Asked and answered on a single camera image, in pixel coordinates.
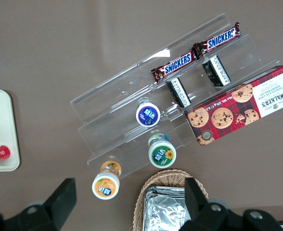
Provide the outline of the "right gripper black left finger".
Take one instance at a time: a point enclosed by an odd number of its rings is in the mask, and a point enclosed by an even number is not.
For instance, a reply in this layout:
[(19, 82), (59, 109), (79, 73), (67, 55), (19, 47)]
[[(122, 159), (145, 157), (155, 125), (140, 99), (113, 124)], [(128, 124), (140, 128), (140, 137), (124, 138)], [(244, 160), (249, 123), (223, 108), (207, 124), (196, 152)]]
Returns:
[(77, 203), (76, 180), (66, 178), (42, 204), (25, 208), (6, 220), (5, 231), (59, 231)]

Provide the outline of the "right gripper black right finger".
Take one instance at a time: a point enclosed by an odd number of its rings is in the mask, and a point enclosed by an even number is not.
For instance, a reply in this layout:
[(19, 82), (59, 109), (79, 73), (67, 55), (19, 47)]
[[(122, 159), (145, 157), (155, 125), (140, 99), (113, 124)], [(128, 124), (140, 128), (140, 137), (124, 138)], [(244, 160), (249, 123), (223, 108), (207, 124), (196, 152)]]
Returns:
[(185, 204), (191, 219), (185, 231), (242, 231), (242, 217), (218, 202), (209, 202), (194, 178), (185, 179)]

